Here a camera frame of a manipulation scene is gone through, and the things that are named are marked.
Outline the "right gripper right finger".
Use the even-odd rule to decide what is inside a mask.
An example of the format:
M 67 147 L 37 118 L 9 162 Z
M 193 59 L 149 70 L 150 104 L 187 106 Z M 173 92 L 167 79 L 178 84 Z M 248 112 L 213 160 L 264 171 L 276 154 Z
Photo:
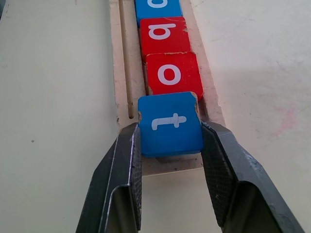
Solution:
M 226 127 L 202 122 L 201 156 L 222 233 L 305 233 L 263 166 Z

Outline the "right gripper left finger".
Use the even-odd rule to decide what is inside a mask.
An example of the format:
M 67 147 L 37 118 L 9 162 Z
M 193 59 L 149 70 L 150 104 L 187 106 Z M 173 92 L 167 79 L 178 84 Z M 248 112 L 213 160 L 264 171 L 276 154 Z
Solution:
M 142 155 L 140 129 L 119 132 L 96 167 L 76 233 L 138 233 L 141 229 Z

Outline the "blue letter tile t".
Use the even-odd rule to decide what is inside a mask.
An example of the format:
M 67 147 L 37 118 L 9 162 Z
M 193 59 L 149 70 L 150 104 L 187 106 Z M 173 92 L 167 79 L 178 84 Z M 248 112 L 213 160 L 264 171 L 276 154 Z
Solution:
M 141 97 L 138 113 L 144 156 L 192 154 L 203 148 L 197 96 L 194 93 Z

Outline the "red letter tile o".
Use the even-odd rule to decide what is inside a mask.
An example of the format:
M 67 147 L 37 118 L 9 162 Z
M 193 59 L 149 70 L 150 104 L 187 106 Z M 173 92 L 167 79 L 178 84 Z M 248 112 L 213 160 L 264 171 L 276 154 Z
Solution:
M 146 68 L 151 95 L 193 92 L 202 98 L 203 85 L 193 52 L 149 54 Z

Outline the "red letter tile b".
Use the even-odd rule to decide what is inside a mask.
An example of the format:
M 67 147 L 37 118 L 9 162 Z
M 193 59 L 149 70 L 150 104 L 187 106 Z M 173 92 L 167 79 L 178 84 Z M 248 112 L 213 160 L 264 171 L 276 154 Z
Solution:
M 191 50 L 186 21 L 183 17 L 145 18 L 140 21 L 143 59 L 149 54 L 178 53 Z

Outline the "wooden letter tray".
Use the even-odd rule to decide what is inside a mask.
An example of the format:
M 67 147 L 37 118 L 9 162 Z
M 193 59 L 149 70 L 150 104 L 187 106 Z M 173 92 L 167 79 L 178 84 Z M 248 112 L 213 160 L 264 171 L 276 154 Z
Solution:
M 141 59 L 134 0 L 107 1 L 110 12 L 117 125 L 122 129 L 138 121 L 138 99 L 147 95 L 149 88 L 146 65 Z M 198 17 L 194 13 L 194 0 L 180 0 L 180 4 L 187 24 L 191 49 L 197 56 L 203 84 L 204 95 L 198 103 L 199 115 L 202 120 L 224 126 L 225 119 L 198 27 Z M 142 159 L 143 176 L 202 167 L 203 161 L 200 154 Z

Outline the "blue letter tile o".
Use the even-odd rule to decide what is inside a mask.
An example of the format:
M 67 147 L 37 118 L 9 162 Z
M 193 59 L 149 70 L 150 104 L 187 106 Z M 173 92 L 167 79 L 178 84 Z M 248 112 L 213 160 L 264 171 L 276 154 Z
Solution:
M 137 25 L 145 18 L 181 17 L 179 0 L 134 0 Z

